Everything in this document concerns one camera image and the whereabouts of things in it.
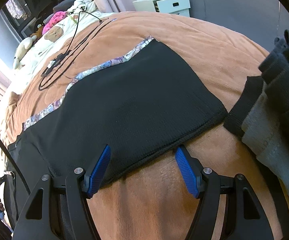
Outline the black garment with patterned trim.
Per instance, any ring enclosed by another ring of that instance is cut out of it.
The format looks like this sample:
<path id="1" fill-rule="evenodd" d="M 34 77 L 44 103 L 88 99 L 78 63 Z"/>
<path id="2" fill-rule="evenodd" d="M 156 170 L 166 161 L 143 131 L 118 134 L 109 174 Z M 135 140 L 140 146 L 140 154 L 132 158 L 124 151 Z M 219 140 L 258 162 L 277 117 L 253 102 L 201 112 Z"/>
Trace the black garment with patterned trim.
<path id="1" fill-rule="evenodd" d="M 29 187 L 44 173 L 87 168 L 108 144 L 106 185 L 221 123 L 227 111 L 187 62 L 149 37 L 124 57 L 79 73 L 28 118 L 12 156 Z"/>

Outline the stack of folded clothes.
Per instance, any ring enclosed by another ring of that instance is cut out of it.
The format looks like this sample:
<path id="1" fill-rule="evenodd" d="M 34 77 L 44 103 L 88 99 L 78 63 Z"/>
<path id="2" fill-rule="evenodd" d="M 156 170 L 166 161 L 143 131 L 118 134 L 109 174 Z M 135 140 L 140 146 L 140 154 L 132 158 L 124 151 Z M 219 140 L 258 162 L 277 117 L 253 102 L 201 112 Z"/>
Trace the stack of folded clothes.
<path id="1" fill-rule="evenodd" d="M 243 93 L 224 121 L 283 183 L 289 197 L 289 30 L 275 38 L 275 47 L 249 76 Z"/>

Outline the orange-brown bed blanket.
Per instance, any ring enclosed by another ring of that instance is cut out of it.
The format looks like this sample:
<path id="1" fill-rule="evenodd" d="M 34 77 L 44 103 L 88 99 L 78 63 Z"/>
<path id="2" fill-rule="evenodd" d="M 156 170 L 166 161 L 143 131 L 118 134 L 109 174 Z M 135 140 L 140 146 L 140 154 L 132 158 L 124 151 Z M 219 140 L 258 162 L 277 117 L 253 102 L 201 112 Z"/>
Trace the orange-brown bed blanket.
<path id="1" fill-rule="evenodd" d="M 223 127 L 266 55 L 156 12 L 79 32 L 6 117 L 13 239 L 281 239 L 268 180 Z"/>

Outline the white plush toy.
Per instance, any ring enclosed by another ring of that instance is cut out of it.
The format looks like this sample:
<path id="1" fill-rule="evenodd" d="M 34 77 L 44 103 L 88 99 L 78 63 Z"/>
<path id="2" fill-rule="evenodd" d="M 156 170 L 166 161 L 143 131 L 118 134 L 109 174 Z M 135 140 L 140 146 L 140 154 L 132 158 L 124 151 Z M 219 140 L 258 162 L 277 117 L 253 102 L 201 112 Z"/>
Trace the white plush toy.
<path id="1" fill-rule="evenodd" d="M 33 35 L 32 37 L 27 37 L 20 42 L 14 54 L 13 69 L 17 69 L 19 67 L 20 61 L 30 50 L 31 46 L 33 45 L 36 39 L 37 36 Z"/>

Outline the white bear-print bedding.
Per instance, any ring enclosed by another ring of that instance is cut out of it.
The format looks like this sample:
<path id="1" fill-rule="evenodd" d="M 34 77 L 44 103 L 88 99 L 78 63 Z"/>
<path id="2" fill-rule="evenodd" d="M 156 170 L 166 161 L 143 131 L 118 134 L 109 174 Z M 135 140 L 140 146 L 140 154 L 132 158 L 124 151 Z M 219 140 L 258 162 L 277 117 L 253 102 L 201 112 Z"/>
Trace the white bear-print bedding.
<path id="1" fill-rule="evenodd" d="M 19 70 L 22 74 L 32 75 L 45 64 L 47 58 L 58 52 L 74 34 L 112 15 L 110 12 L 101 12 L 94 0 L 75 0 L 71 7 L 61 11 L 65 11 L 67 17 L 44 35 L 42 31 L 39 34 L 33 34 L 37 36 L 37 39 L 15 71 Z"/>

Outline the pink plush item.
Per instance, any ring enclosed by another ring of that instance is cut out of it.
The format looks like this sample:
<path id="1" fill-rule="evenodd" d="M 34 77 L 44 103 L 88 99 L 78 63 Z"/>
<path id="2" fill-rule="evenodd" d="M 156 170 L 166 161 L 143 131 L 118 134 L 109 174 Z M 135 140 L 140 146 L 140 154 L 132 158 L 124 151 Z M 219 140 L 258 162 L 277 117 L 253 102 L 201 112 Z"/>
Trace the pink plush item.
<path id="1" fill-rule="evenodd" d="M 50 20 L 45 24 L 42 34 L 44 35 L 47 33 L 52 27 L 54 27 L 57 23 L 62 21 L 67 17 L 67 14 L 65 11 L 58 11 L 53 14 L 53 16 L 50 18 Z"/>

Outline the white bedside cabinet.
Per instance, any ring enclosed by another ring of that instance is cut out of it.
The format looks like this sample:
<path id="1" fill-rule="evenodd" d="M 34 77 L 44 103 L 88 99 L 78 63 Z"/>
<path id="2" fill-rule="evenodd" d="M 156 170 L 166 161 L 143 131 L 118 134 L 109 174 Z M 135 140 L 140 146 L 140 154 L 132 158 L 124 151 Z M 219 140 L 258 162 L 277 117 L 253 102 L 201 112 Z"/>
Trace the white bedside cabinet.
<path id="1" fill-rule="evenodd" d="M 190 17 L 189 0 L 136 0 L 133 1 L 136 11 L 160 12 Z"/>

